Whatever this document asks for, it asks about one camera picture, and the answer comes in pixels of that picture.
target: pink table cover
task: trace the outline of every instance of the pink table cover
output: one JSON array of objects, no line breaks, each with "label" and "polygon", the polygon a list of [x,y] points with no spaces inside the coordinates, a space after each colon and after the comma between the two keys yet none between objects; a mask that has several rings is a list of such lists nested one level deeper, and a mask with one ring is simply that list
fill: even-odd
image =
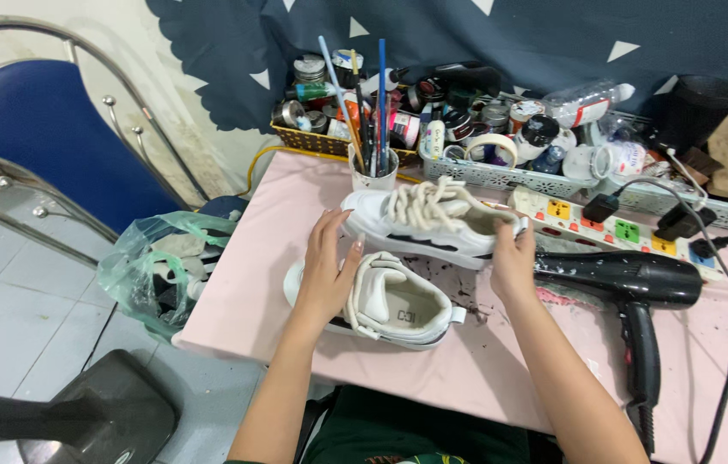
[{"label": "pink table cover", "polygon": [[[267,363],[291,310],[281,289],[284,275],[303,257],[321,212],[337,207],[351,190],[345,163],[276,153],[177,345],[209,356]],[[490,201],[503,196],[489,189],[474,193]],[[643,215],[630,218],[653,220]],[[342,246],[348,244],[342,240]],[[721,253],[728,264],[728,248]],[[423,257],[411,260],[416,272],[431,278],[456,303],[486,313],[487,323],[468,314],[464,325],[453,325],[443,343],[428,352],[324,333],[313,356],[313,373],[550,432],[504,307],[490,290],[489,270],[473,272]],[[625,345],[615,311],[545,304],[602,385],[619,405],[626,405],[630,397],[624,386]],[[653,321],[662,364],[653,459],[696,462],[707,442],[728,365],[728,281],[705,286],[689,310],[654,311]],[[728,407],[713,462],[728,462]]]}]

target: hand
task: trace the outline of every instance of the hand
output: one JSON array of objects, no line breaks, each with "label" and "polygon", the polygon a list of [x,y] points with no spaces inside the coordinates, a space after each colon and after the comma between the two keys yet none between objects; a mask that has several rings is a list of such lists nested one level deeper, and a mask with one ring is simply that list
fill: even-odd
[{"label": "hand", "polygon": [[351,212],[352,210],[341,211],[338,208],[325,211],[309,234],[304,277],[301,279],[292,317],[318,332],[347,303],[352,280],[361,262],[363,237],[359,237],[352,244],[343,268],[338,271],[337,230]]},{"label": "hand", "polygon": [[[525,216],[517,211],[510,211],[519,217]],[[535,297],[533,226],[528,227],[514,240],[513,227],[502,220],[496,220],[494,225],[496,248],[493,250],[493,274],[490,276],[490,288],[505,305],[508,302]]]}]

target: long manicured nail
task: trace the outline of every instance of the long manicured nail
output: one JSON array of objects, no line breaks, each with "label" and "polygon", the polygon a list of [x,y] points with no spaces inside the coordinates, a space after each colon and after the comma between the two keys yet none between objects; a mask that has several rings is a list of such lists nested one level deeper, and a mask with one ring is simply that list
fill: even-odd
[{"label": "long manicured nail", "polygon": [[367,238],[367,236],[361,232],[358,234],[358,238],[356,239],[356,243],[352,244],[352,248],[355,248],[356,251],[359,253],[364,251],[364,240]]}]

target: white sneaker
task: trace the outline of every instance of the white sneaker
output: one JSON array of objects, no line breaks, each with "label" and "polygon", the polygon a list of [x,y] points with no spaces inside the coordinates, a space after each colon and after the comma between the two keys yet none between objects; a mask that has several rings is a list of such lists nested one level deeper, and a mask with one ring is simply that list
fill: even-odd
[{"label": "white sneaker", "polygon": [[352,237],[388,251],[417,253],[468,269],[481,269],[493,258],[493,220],[514,227],[514,237],[529,225],[509,211],[495,210],[473,198],[463,182],[441,176],[438,185],[423,182],[397,190],[359,190],[341,202],[353,209],[343,227]]},{"label": "white sneaker", "polygon": [[[290,305],[296,304],[303,272],[304,261],[299,261],[284,278]],[[450,323],[463,323],[466,314],[443,291],[382,251],[361,259],[343,317],[334,317],[325,329],[425,350],[441,343]]]}]

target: wall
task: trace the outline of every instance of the wall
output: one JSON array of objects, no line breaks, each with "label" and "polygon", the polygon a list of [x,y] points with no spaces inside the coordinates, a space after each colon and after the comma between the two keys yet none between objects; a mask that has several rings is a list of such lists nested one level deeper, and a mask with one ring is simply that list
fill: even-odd
[{"label": "wall", "polygon": [[[111,56],[144,95],[153,113],[210,197],[241,192],[246,170],[260,146],[276,137],[258,131],[216,131],[195,90],[203,81],[186,76],[161,36],[158,18],[143,0],[0,0],[0,15],[29,16],[63,26],[91,41]],[[0,64],[18,58],[64,58],[58,39],[24,31],[0,31]],[[192,204],[200,205],[191,184],[174,164],[148,122],[122,86],[90,56],[79,53],[83,79],[102,115],[106,94],[115,96],[125,132],[140,125],[158,169]],[[268,159],[259,163],[256,178]]]}]

